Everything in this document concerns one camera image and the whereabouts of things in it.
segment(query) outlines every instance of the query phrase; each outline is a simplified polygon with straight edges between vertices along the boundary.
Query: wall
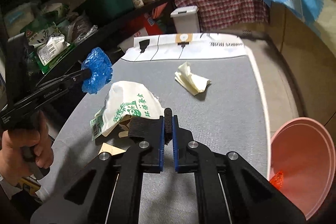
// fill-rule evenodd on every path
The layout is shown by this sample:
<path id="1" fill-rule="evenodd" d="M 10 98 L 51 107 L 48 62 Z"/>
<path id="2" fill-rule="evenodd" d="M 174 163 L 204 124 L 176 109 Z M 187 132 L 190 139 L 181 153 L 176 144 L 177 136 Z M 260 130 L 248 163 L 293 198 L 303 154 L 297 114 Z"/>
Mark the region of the wall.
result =
<path id="1" fill-rule="evenodd" d="M 266 32 L 283 55 L 308 117 L 326 126 L 336 143 L 336 57 L 322 40 L 281 4 L 272 4 L 270 23 L 230 29 Z"/>

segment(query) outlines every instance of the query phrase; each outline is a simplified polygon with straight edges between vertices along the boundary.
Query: metal screw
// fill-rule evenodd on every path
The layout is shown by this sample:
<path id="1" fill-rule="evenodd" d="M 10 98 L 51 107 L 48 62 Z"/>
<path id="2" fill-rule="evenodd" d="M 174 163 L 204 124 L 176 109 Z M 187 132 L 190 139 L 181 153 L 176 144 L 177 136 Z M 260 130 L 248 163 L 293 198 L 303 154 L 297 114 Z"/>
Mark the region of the metal screw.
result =
<path id="1" fill-rule="evenodd" d="M 146 142 L 146 141 L 139 142 L 139 147 L 140 148 L 147 148 L 147 147 L 149 147 L 149 142 Z"/>
<path id="2" fill-rule="evenodd" d="M 196 148 L 196 147 L 198 147 L 198 142 L 191 141 L 191 142 L 188 143 L 188 146 L 190 148 Z"/>
<path id="3" fill-rule="evenodd" d="M 102 152 L 99 154 L 99 159 L 100 160 L 107 160 L 110 157 L 110 154 L 107 152 Z"/>
<path id="4" fill-rule="evenodd" d="M 236 160 L 238 159 L 238 154 L 236 152 L 230 152 L 228 155 L 229 159 Z"/>

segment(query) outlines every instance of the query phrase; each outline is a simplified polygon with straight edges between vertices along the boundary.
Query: small bin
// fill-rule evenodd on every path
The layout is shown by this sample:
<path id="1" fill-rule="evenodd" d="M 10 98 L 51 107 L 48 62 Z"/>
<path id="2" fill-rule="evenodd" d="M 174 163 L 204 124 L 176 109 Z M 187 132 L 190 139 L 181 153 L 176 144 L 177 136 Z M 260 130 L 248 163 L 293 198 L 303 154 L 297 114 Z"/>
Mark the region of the small bin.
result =
<path id="1" fill-rule="evenodd" d="M 173 18 L 177 33 L 199 33 L 197 6 L 187 6 L 175 9 L 170 17 Z"/>
<path id="2" fill-rule="evenodd" d="M 132 0 L 84 0 L 75 12 L 85 11 L 94 25 L 103 26 L 133 9 Z"/>

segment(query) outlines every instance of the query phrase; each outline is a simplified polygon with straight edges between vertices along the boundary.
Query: wrist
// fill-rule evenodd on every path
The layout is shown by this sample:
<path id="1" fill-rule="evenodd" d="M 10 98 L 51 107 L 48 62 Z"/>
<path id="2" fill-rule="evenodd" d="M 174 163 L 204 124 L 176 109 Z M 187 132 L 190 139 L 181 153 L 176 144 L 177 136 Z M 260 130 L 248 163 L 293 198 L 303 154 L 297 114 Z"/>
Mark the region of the wrist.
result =
<path id="1" fill-rule="evenodd" d="M 13 174 L 8 164 L 4 160 L 2 150 L 0 150 L 0 175 L 12 186 L 16 186 L 21 178 Z"/>

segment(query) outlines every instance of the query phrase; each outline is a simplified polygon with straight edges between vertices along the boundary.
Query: blue plastic bag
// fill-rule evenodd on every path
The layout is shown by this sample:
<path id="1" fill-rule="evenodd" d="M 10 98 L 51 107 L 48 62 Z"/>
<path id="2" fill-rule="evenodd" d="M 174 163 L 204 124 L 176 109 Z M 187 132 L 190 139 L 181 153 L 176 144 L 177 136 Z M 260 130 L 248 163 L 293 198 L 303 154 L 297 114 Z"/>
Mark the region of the blue plastic bag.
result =
<path id="1" fill-rule="evenodd" d="M 112 79 L 112 63 L 104 51 L 97 47 L 82 64 L 82 69 L 87 68 L 91 70 L 92 76 L 83 82 L 82 91 L 97 94 Z"/>

